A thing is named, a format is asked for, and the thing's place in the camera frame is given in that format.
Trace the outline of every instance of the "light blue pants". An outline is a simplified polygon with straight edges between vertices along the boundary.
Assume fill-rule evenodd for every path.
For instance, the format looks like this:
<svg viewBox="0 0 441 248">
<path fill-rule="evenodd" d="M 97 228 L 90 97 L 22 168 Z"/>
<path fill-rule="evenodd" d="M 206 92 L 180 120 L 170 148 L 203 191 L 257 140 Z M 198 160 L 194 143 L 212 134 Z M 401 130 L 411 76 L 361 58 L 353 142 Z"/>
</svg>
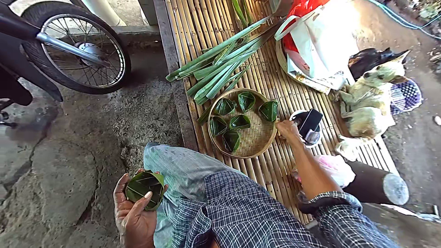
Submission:
<svg viewBox="0 0 441 248">
<path fill-rule="evenodd" d="M 181 197 L 207 202 L 204 179 L 219 171 L 240 171 L 230 168 L 205 154 L 182 147 L 148 143 L 144 149 L 144 169 L 159 171 L 168 190 L 157 210 L 154 234 L 156 248 L 172 247 L 172 229 L 175 211 Z"/>
</svg>

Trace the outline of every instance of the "sleeping dog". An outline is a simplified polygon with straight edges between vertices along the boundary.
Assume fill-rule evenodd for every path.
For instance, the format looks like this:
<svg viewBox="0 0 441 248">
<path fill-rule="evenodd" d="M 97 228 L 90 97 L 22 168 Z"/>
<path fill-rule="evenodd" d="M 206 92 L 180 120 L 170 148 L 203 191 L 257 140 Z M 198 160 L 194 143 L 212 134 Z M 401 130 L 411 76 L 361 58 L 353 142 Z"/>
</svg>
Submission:
<svg viewBox="0 0 441 248">
<path fill-rule="evenodd" d="M 345 85 L 337 92 L 340 95 L 341 117 L 346 119 L 349 133 L 355 137 L 340 137 L 336 150 L 349 143 L 355 145 L 383 134 L 393 122 L 390 114 L 390 88 L 393 83 L 407 81 L 404 77 L 403 60 L 409 51 L 400 57 L 374 67 L 360 77 L 354 85 Z"/>
</svg>

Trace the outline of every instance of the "bamboo bench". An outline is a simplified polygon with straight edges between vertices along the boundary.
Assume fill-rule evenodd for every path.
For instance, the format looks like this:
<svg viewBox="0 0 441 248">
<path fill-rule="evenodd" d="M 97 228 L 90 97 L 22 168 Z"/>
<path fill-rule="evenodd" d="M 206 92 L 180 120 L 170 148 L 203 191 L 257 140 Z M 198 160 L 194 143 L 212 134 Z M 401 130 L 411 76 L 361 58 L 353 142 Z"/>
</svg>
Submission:
<svg viewBox="0 0 441 248">
<path fill-rule="evenodd" d="M 270 15 L 268 1 L 247 0 L 254 20 Z M 230 0 L 154 0 L 162 43 L 170 72 L 200 56 L 201 49 L 216 46 L 240 29 L 237 27 L 234 8 Z M 281 120 L 298 109 L 315 108 L 324 114 L 320 123 L 322 144 L 313 148 L 314 155 L 336 155 L 338 135 L 348 135 L 340 117 L 339 108 L 329 96 L 319 93 L 289 78 L 277 62 L 275 41 L 270 39 L 242 65 L 251 64 L 238 83 L 238 87 L 256 90 L 270 100 L 279 102 Z M 210 105 L 196 105 L 185 94 L 195 78 L 172 82 L 184 146 L 214 157 L 238 169 L 265 187 L 303 224 L 312 217 L 302 214 L 296 207 L 296 195 L 301 185 L 291 177 L 295 162 L 290 146 L 278 137 L 262 155 L 251 159 L 233 159 L 222 155 L 211 143 L 207 124 L 200 126 L 199 116 Z M 359 148 L 359 161 L 379 169 L 398 174 L 382 139 L 376 139 Z"/>
</svg>

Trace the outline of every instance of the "plaid shirt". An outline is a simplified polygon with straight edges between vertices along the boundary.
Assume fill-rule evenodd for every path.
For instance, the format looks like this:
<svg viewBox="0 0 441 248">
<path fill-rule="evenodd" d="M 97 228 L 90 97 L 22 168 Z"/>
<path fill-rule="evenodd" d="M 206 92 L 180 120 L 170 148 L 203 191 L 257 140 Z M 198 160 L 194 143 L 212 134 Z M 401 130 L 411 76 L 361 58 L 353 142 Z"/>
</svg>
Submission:
<svg viewBox="0 0 441 248">
<path fill-rule="evenodd" d="M 217 172 L 205 178 L 208 202 L 182 198 L 173 222 L 174 247 L 326 247 L 268 192 L 246 176 Z M 397 247 L 361 214 L 361 204 L 342 192 L 318 195 L 313 212 L 333 247 Z"/>
</svg>

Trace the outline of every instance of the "bamboo mat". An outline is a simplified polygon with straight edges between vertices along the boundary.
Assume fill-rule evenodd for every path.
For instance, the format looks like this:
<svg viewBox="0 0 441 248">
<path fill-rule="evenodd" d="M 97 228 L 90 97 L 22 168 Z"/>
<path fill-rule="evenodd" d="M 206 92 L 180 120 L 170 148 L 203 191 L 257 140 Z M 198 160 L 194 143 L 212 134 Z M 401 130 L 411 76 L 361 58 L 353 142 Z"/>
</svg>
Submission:
<svg viewBox="0 0 441 248">
<path fill-rule="evenodd" d="M 230 0 L 165 0 L 165 4 L 180 66 L 200 56 L 201 49 L 216 46 L 240 30 L 237 26 L 240 22 L 236 22 L 237 17 Z M 270 15 L 268 1 L 247 0 L 247 4 L 254 21 Z M 338 135 L 347 136 L 348 133 L 340 117 L 339 108 L 329 96 L 287 77 L 277 62 L 274 39 L 266 42 L 240 69 L 244 69 L 250 63 L 250 68 L 236 87 L 253 89 L 269 100 L 277 100 L 281 120 L 288 119 L 291 113 L 298 109 L 315 108 L 323 113 L 324 117 L 320 123 L 323 130 L 322 144 L 313 148 L 312 152 L 314 155 L 336 155 L 334 147 L 339 142 Z M 184 79 L 183 83 L 188 90 L 196 80 L 190 77 Z M 272 197 L 284 204 L 303 224 L 312 221 L 310 215 L 302 214 L 296 207 L 296 195 L 301 185 L 291 177 L 290 172 L 295 167 L 295 160 L 290 146 L 283 139 L 276 137 L 269 149 L 255 158 L 232 159 L 224 156 L 211 143 L 207 124 L 201 127 L 197 122 L 210 102 L 199 106 L 193 99 L 187 99 L 199 152 L 242 171 L 265 187 Z M 397 173 L 382 139 L 360 147 L 359 151 L 358 160 Z"/>
</svg>

